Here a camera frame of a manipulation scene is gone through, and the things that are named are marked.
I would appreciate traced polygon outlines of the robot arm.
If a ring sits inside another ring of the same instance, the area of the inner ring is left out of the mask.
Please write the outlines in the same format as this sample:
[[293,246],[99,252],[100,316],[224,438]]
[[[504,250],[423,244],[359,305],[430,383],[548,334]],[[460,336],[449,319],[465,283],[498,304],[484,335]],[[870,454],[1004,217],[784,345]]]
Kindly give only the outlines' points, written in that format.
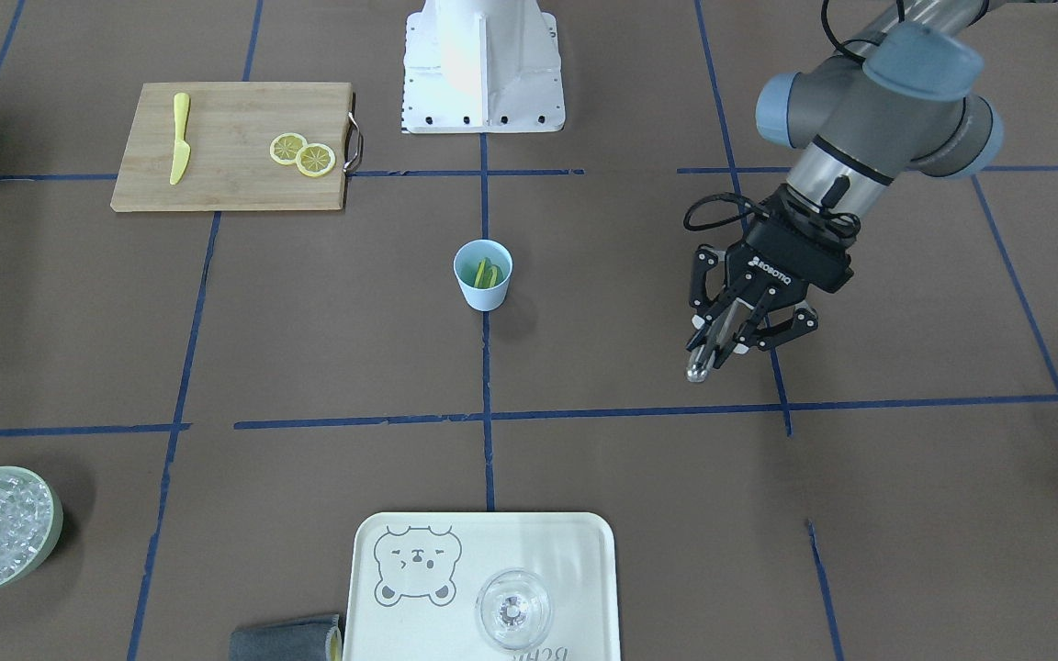
[[834,45],[809,73],[773,76],[755,107],[761,137],[802,152],[764,200],[711,194],[748,221],[726,250],[694,253],[688,377],[700,382],[727,357],[771,351],[818,326],[811,288],[835,293],[853,271],[850,247],[895,179],[977,175],[1002,148],[998,110],[975,94],[984,62],[957,34],[996,1],[899,1]]

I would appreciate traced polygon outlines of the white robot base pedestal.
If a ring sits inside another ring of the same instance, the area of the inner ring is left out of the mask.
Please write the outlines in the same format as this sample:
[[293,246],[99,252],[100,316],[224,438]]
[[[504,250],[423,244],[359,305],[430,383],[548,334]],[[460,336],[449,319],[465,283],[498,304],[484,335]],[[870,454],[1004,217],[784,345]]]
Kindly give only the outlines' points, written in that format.
[[407,16],[404,37],[404,133],[553,133],[566,126],[557,17],[536,1],[427,1]]

